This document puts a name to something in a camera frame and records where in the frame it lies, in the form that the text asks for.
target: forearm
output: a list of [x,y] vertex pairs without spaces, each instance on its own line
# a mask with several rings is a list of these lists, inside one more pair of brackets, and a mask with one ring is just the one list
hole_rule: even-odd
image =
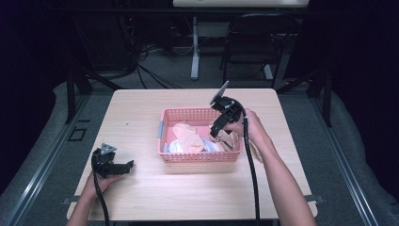
[[261,136],[255,143],[263,159],[273,203],[282,225],[315,225],[308,206],[293,174],[277,153],[270,137]]
[[79,201],[75,205],[70,220],[68,220],[67,226],[80,226],[88,225],[88,213],[90,207],[94,203],[95,198],[87,198],[81,196]]

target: table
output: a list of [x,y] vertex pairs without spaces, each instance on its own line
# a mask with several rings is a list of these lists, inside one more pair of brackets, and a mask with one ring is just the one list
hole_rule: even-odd
[[[306,8],[309,0],[173,0],[173,6],[176,8]],[[198,43],[199,23],[197,17],[193,18],[193,62],[191,66],[191,79],[199,78],[200,67],[200,50]],[[220,29],[222,35],[217,32],[218,37],[226,35],[228,23],[217,23],[210,26],[210,30],[215,34],[215,29]],[[207,35],[206,28],[202,28],[201,32],[204,37],[214,37],[215,35]]]
[[[164,163],[156,151],[161,113],[165,108],[210,107],[217,89],[123,89],[114,93],[92,150],[102,143],[115,146],[116,164],[134,159],[125,174],[104,193],[111,220],[255,219],[251,174],[245,151],[233,163]],[[278,96],[272,89],[227,89],[229,96],[255,110],[277,151],[299,183],[311,195]],[[278,218],[263,164],[254,156],[260,190],[261,218]],[[79,196],[91,171],[90,157],[75,191]],[[317,208],[309,203],[314,216]],[[69,218],[75,202],[68,211]],[[100,202],[89,220],[104,219]]]

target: gray carpet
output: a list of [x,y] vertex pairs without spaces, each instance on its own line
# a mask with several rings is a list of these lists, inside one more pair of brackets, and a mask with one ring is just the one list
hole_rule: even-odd
[[[220,49],[201,49],[199,80],[190,79],[191,54],[179,56],[165,51],[154,51],[140,62],[153,73],[162,75],[168,81],[182,88],[219,88],[222,85],[221,74],[218,69]],[[242,69],[242,72],[256,72],[253,68]],[[148,89],[161,89],[154,80],[141,72],[143,81]],[[143,89],[137,72],[112,80],[128,89]],[[61,204],[64,198],[73,195],[79,182],[83,167],[93,150],[92,144],[101,126],[104,113],[111,99],[112,91],[97,81],[91,81],[95,91],[86,99],[82,111],[76,116],[72,128],[84,129],[86,133],[81,141],[68,141],[71,128],[68,130],[64,121],[67,119],[66,86],[61,84],[55,89],[57,103],[51,119],[44,128],[37,144],[32,149],[20,171],[0,198],[0,225],[6,225],[12,217],[12,211],[24,194],[37,168],[42,164],[47,154],[54,149],[59,135],[68,131],[65,140],[59,147],[59,155],[55,157],[54,165],[44,178],[45,183],[31,205],[26,207],[25,215],[18,221],[20,225],[64,225],[68,205]],[[265,87],[265,83],[231,83],[234,87]],[[305,173],[308,177],[313,194],[322,195],[326,202],[318,204],[318,225],[363,225],[353,198],[340,172],[333,146],[331,145],[320,114],[314,108],[318,100],[308,99],[303,88],[295,92],[279,96],[285,117],[292,132],[296,148],[301,158]],[[373,173],[364,162],[364,150],[361,138],[346,112],[340,99],[333,95],[331,105],[332,130],[340,141],[346,157],[354,171],[365,196],[371,205],[375,217],[380,225],[399,225],[395,200],[377,183]],[[135,222],[133,225],[157,225],[153,222]],[[162,225],[254,225],[253,221],[195,221],[195,222],[164,222]],[[89,225],[104,225],[103,222],[90,222]]]

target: person's right arm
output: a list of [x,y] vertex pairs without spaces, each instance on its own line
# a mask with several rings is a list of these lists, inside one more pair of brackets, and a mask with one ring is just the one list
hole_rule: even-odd
[[[248,136],[262,156],[267,181],[282,225],[316,225],[311,209],[305,200],[293,174],[280,158],[272,139],[266,133],[255,112],[247,109]],[[243,120],[228,124],[226,130],[232,130],[243,136]]]

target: chair backrest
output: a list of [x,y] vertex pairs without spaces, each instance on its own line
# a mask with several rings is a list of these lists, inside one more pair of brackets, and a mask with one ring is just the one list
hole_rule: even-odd
[[295,20],[288,15],[248,13],[229,24],[227,36],[291,34],[294,30]]

